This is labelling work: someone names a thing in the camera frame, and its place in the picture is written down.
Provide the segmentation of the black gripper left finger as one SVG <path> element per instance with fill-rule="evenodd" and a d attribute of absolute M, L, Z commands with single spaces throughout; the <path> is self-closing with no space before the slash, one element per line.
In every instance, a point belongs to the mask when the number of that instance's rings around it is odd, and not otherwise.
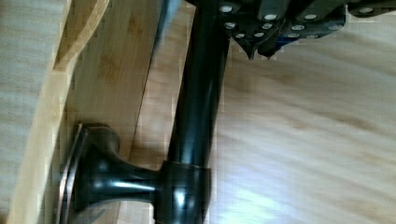
<path fill-rule="evenodd" d="M 256 52 L 271 58 L 282 28 L 281 3 L 218 3 L 219 22 L 252 60 Z"/>

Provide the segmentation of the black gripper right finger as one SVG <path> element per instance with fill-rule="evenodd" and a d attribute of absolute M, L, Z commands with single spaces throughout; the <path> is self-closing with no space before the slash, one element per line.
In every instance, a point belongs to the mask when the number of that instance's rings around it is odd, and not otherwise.
<path fill-rule="evenodd" d="M 329 35 L 344 27 L 346 13 L 343 7 L 332 9 L 327 15 L 320 16 L 318 13 L 308 13 L 301 21 L 287 19 L 268 40 L 258 47 L 258 53 L 271 58 L 283 46 L 299 39 L 316 39 Z"/>

